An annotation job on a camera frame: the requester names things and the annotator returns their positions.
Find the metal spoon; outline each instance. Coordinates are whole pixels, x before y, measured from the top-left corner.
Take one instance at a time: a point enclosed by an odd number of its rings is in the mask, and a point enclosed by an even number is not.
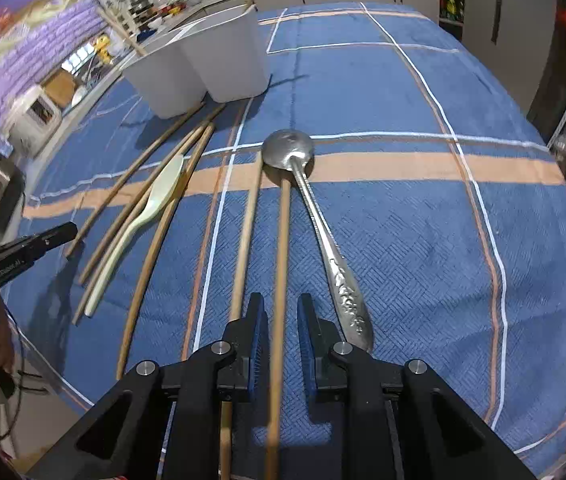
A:
[[[370,352],[374,345],[374,332],[359,284],[336,245],[305,176],[305,165],[314,156],[312,139],[296,130],[278,130],[265,139],[261,152],[265,164],[294,174],[314,224],[332,301],[345,338],[349,343]]]

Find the table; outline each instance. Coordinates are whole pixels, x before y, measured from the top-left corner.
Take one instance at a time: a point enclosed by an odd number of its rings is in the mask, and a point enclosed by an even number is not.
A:
[[[461,44],[409,7],[345,2],[260,15],[272,78],[229,103],[179,205],[136,327],[128,367],[167,364],[220,337],[255,153],[279,128],[314,137],[314,193],[375,327],[374,357],[420,357],[539,473],[566,448],[566,186],[539,134]],[[78,410],[114,383],[127,307],[155,224],[134,240],[95,316],[71,326],[75,283],[151,168],[148,160],[66,260],[51,251],[4,297],[31,358]],[[125,80],[68,138],[28,197],[19,230],[79,226],[173,121]],[[271,319],[279,189],[264,178],[246,294]],[[296,302],[335,320],[319,248],[293,190],[282,393],[282,478],[339,478],[342,414],[308,411]],[[188,330],[188,319],[191,319]],[[233,474],[260,478],[265,421],[239,410]]]

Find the spoon handle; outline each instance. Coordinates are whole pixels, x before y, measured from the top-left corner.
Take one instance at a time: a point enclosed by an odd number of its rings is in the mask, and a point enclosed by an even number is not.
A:
[[[292,156],[289,164],[297,181],[298,189],[301,191],[303,202],[305,202],[312,219],[312,224],[314,224],[316,238],[323,255],[323,264],[330,285],[332,301],[345,338],[352,345],[370,352],[374,345],[374,332],[359,284],[349,270],[323,213],[316,203],[316,198],[312,188],[310,188],[310,183],[307,181],[300,159]]]

